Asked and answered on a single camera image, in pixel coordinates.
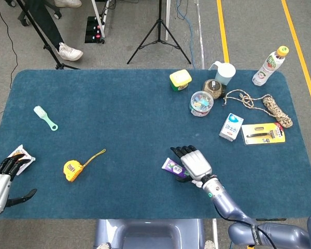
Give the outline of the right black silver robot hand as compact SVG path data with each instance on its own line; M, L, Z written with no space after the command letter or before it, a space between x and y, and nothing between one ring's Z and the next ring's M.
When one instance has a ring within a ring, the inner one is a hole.
M193 145L171 147L171 150L181 160L182 166L189 173L189 175L185 177L177 176L177 181L186 183L195 180L197 182L205 183L205 181L213 175L210 163Z

